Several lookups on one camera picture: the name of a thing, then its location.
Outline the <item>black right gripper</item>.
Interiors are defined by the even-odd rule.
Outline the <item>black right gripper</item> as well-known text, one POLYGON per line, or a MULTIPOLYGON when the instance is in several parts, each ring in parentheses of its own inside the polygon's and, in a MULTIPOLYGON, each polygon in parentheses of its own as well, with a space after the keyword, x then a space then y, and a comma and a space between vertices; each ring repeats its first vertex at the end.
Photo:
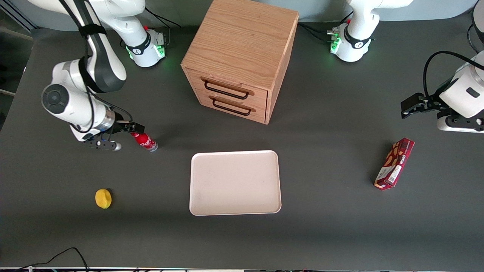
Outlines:
POLYGON ((118 120, 112 124, 110 128, 110 134, 116 134, 121 131, 125 131, 128 133, 143 134, 144 129, 145 129, 145 126, 139 123, 118 120))

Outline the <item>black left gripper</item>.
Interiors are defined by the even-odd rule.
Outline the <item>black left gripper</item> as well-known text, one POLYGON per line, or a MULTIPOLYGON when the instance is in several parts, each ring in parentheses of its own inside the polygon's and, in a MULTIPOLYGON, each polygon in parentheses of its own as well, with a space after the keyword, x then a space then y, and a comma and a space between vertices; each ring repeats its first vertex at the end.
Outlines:
POLYGON ((406 119, 416 113, 428 113, 438 111, 439 115, 451 115, 451 108, 439 95, 425 96, 423 93, 415 93, 400 103, 401 119, 406 119))

